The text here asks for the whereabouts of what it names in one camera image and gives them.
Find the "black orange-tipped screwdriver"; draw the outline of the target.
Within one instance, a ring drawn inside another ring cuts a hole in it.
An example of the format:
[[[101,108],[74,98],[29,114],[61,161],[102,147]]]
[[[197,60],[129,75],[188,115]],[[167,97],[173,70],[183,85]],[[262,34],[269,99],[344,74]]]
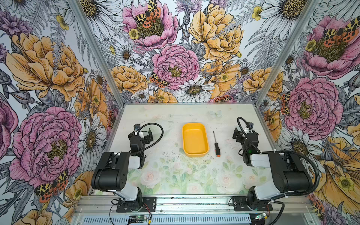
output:
[[[220,157],[221,156],[221,150],[220,150],[220,147],[219,147],[218,142],[216,140],[215,132],[213,132],[213,136],[214,136],[214,140],[215,140],[215,143],[214,143],[215,153],[216,153],[217,157]]]

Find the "left green circuit board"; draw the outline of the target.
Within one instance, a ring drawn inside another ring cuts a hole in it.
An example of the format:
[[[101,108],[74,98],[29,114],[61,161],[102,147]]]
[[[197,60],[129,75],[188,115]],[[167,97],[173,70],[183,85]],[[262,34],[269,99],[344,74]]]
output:
[[[128,218],[127,224],[131,224],[131,223],[144,223],[144,222],[148,222],[148,220],[150,219],[150,217],[147,216],[143,216],[143,215],[134,215],[134,216],[130,216]]]

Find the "left aluminium corner post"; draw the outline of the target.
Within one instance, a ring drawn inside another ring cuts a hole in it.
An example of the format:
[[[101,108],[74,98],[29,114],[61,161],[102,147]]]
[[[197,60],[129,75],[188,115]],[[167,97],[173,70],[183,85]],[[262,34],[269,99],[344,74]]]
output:
[[[70,1],[69,2],[70,8],[72,9],[73,13],[75,14],[75,18],[80,25],[80,28],[82,30],[82,34],[85,39],[87,39],[88,44],[94,53],[94,56],[109,84],[109,87],[114,95],[114,98],[118,104],[118,106],[123,109],[125,106],[124,100],[118,90],[118,87],[114,81],[114,78],[110,72],[110,68],[108,67],[108,64],[104,58],[103,53],[101,52],[101,49],[98,45],[98,42],[96,40],[96,36],[92,32],[92,27],[89,25],[86,19],[86,15],[82,9],[82,6],[80,4],[80,1]]]

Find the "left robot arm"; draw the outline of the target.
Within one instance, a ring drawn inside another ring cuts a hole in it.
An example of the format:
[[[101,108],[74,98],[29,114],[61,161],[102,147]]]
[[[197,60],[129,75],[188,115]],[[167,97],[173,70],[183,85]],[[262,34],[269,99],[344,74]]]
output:
[[[112,193],[119,197],[117,211],[138,212],[145,206],[139,187],[129,181],[128,172],[131,169],[142,169],[146,156],[146,144],[153,141],[152,131],[142,130],[139,124],[134,125],[134,131],[128,135],[130,150],[119,153],[105,152],[102,154],[91,179],[93,190]]]

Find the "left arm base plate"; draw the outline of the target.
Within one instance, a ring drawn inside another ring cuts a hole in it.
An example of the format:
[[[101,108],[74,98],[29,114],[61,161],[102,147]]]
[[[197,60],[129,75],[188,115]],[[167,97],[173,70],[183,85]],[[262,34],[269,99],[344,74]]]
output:
[[[156,197],[142,197],[142,200],[137,199],[134,201],[122,201],[118,203],[117,213],[138,213],[138,212],[150,212],[156,211],[157,198]]]

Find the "right green circuit board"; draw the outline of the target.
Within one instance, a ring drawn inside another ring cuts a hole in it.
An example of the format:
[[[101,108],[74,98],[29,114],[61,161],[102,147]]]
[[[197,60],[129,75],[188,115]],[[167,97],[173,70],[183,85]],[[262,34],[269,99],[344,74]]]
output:
[[[254,220],[263,220],[263,219],[267,219],[268,216],[266,213],[261,213],[255,216]]]

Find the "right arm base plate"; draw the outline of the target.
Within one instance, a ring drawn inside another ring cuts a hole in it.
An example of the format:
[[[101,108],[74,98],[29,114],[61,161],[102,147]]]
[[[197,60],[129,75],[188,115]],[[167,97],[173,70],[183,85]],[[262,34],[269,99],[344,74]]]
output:
[[[265,200],[248,200],[247,196],[233,196],[230,205],[235,212],[273,211],[272,203]]]

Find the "aluminium corner post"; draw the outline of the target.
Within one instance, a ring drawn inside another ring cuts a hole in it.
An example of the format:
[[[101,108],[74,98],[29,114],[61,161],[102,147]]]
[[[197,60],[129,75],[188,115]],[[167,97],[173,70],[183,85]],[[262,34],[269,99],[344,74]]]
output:
[[[301,32],[304,30],[304,27],[308,24],[311,15],[314,13],[319,1],[307,1],[303,12],[301,13],[299,20],[296,22],[294,29],[290,32],[288,40],[285,42],[283,49],[281,50],[279,57],[272,67],[270,75],[268,76],[267,80],[264,83],[264,86],[260,90],[258,97],[255,102],[255,107],[259,107],[263,98],[267,95],[270,87],[272,86],[273,82],[275,81],[278,73],[281,70],[281,67],[284,61],[287,58],[288,51],[293,47],[296,43],[296,40],[301,35]]]
[[[118,106],[123,109],[125,106],[124,100],[118,90],[118,87],[114,81],[114,78],[110,72],[110,68],[108,67],[108,64],[104,58],[103,53],[101,52],[101,49],[98,45],[98,42],[96,40],[96,36],[92,32],[92,27],[89,25],[86,19],[86,15],[82,9],[82,6],[80,4],[80,1],[70,1],[69,2],[70,8],[72,9],[73,13],[75,14],[75,18],[80,25],[80,28],[82,30],[82,34],[85,39],[87,39],[88,44],[94,53],[94,56],[109,84],[109,87],[114,95],[114,98],[118,104]]]

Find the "yellow plastic bin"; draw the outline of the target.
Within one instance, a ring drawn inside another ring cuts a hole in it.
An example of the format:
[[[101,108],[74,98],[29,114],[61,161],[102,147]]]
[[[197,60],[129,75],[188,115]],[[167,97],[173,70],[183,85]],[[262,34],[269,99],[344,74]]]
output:
[[[183,149],[190,158],[204,157],[209,151],[205,126],[201,123],[187,123],[182,127]]]

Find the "aluminium front rail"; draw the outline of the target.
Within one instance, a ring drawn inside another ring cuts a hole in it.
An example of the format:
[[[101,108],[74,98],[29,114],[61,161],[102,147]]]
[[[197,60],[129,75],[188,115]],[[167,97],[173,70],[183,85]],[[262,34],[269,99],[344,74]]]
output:
[[[155,214],[229,214],[234,212],[231,195],[159,195],[156,196]],[[116,214],[112,200],[116,195],[94,195],[81,197],[75,215]],[[282,198],[284,213],[312,213],[312,206],[306,197]]]

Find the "right aluminium corner post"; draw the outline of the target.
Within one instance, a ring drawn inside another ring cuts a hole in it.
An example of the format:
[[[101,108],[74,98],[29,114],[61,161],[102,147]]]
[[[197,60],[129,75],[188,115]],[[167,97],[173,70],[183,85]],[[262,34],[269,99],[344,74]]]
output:
[[[258,97],[255,102],[255,107],[259,107],[263,98],[267,95],[270,87],[272,86],[273,82],[275,81],[278,73],[281,70],[281,67],[284,61],[287,58],[288,51],[293,47],[296,43],[296,40],[301,35],[301,32],[304,30],[304,27],[308,24],[311,15],[314,13],[319,1],[307,1],[303,12],[301,13],[299,20],[296,22],[294,29],[290,32],[288,40],[285,42],[283,49],[281,50],[279,57],[272,67],[270,75],[268,76],[267,80],[264,83],[264,86],[260,90]]]

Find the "green circuit board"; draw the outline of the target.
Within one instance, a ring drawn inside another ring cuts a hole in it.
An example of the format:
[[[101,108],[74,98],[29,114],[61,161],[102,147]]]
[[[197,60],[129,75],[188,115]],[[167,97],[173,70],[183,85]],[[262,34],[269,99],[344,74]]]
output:
[[[131,224],[131,223],[144,223],[144,222],[148,222],[148,220],[150,219],[150,217],[147,216],[143,216],[143,215],[134,215],[134,216],[130,216],[128,218],[127,224]]]
[[[263,220],[263,219],[267,219],[268,216],[266,213],[261,213],[255,216],[254,220]]]

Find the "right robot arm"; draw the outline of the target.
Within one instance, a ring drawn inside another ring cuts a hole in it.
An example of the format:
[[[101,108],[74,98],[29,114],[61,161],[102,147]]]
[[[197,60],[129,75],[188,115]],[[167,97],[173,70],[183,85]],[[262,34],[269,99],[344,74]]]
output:
[[[257,149],[259,134],[253,130],[235,128],[232,138],[241,143],[240,156],[249,167],[270,169],[270,180],[262,185],[249,188],[247,196],[238,200],[241,208],[266,210],[271,208],[271,201],[285,196],[304,196],[317,188],[319,172],[312,180],[302,160],[309,158],[292,151],[260,152]]]

